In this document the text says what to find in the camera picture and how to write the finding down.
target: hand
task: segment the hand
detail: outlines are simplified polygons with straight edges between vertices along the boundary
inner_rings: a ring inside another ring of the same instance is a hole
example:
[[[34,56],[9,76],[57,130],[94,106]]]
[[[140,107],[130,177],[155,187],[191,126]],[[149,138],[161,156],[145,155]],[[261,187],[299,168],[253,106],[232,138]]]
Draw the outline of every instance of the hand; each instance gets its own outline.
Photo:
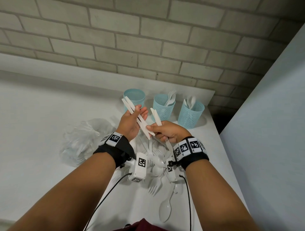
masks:
[[[116,130],[116,132],[125,136],[129,142],[133,140],[139,133],[140,126],[137,123],[138,115],[141,114],[144,120],[147,119],[147,107],[143,107],[141,109],[140,108],[141,105],[137,105],[133,114],[127,110],[127,112],[122,116],[119,126]]]
[[[156,123],[146,126],[149,131],[155,132],[156,137],[161,141],[165,141],[168,137],[171,143],[179,143],[187,136],[191,136],[190,132],[178,124],[162,121],[162,126],[158,126]]]

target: light blue cup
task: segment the light blue cup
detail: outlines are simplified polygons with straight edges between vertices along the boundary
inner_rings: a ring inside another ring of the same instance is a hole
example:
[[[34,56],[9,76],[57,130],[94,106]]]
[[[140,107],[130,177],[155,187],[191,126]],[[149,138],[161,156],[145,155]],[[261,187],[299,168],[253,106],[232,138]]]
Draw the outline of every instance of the light blue cup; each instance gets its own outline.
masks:
[[[160,120],[168,120],[173,111],[175,103],[172,103],[170,106],[165,107],[165,103],[168,100],[168,95],[166,94],[157,94],[153,98],[153,109],[155,109],[160,117]]]
[[[131,102],[135,105],[141,104],[142,107],[144,107],[144,101],[145,101],[145,93],[140,89],[128,89],[124,91],[123,96],[127,96]]]
[[[196,101],[192,110],[188,109],[184,104],[182,104],[178,124],[186,129],[194,128],[203,111],[204,105],[199,101]]]

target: perforated container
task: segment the perforated container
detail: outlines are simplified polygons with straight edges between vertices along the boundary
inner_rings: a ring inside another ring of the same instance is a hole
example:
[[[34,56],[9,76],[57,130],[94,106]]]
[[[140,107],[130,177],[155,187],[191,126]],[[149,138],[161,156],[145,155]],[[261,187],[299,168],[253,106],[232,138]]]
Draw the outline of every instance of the perforated container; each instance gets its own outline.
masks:
[[[196,101],[192,110],[182,104],[178,124],[186,129],[194,128],[203,111],[204,105],[199,101]]]
[[[140,89],[128,89],[126,91],[124,91],[123,96],[125,98],[125,96],[127,96],[131,102],[135,105],[141,104],[142,107],[144,107],[144,101],[145,101],[145,93],[140,90]]]
[[[176,101],[170,106],[165,107],[165,103],[168,100],[168,95],[157,94],[153,98],[153,109],[155,109],[160,117],[160,120],[168,120],[173,111]]]

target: clear plastic bag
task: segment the clear plastic bag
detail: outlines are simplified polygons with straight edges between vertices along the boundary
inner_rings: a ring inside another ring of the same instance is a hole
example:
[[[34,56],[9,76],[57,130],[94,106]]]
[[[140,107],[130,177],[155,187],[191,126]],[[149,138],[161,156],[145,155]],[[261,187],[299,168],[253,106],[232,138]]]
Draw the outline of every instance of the clear plastic bag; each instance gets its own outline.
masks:
[[[105,119],[82,121],[64,133],[59,156],[63,163],[77,167],[92,156],[101,138],[114,131],[115,128]]]

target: wire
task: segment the wire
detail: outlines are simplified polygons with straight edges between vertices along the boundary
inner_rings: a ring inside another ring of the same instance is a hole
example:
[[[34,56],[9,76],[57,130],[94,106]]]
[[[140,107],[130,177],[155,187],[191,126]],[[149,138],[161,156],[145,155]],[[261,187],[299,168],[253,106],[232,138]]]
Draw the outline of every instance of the wire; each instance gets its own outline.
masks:
[[[106,199],[106,197],[109,195],[109,193],[111,193],[111,191],[114,189],[114,187],[115,187],[124,177],[126,177],[126,176],[128,176],[128,175],[131,175],[131,173],[127,173],[127,174],[124,175],[121,179],[119,179],[118,182],[116,182],[116,184],[112,187],[112,189],[110,189],[110,191],[107,193],[107,195],[106,195],[106,196],[104,197],[104,199],[101,201],[101,203],[99,203],[99,205],[95,208],[95,210],[94,210],[94,212],[92,213],[92,215],[91,215],[91,217],[90,217],[90,219],[89,219],[89,221],[88,221],[88,223],[87,223],[87,225],[86,225],[84,231],[87,230],[88,225],[89,225],[89,222],[91,221],[91,219],[92,219],[94,213],[95,213],[96,210],[99,208],[99,206],[103,203],[103,201]]]
[[[188,183],[186,182],[186,179],[184,176],[179,175],[180,177],[182,177],[186,183],[186,189],[188,190]],[[190,193],[188,192],[188,206],[190,208],[190,231],[192,231],[192,216],[191,216],[191,200],[190,200]]]

